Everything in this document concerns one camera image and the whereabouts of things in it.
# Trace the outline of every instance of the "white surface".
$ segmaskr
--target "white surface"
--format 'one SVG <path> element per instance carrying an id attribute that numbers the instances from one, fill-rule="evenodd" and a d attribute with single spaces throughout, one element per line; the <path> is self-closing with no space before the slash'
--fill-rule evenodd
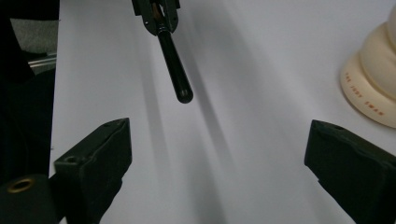
<path id="1" fill-rule="evenodd" d="M 304 166 L 312 119 L 396 154 L 339 72 L 392 0 L 180 1 L 180 104 L 130 0 L 61 1 L 52 160 L 129 117 L 134 161 L 102 223 L 353 223 Z"/>

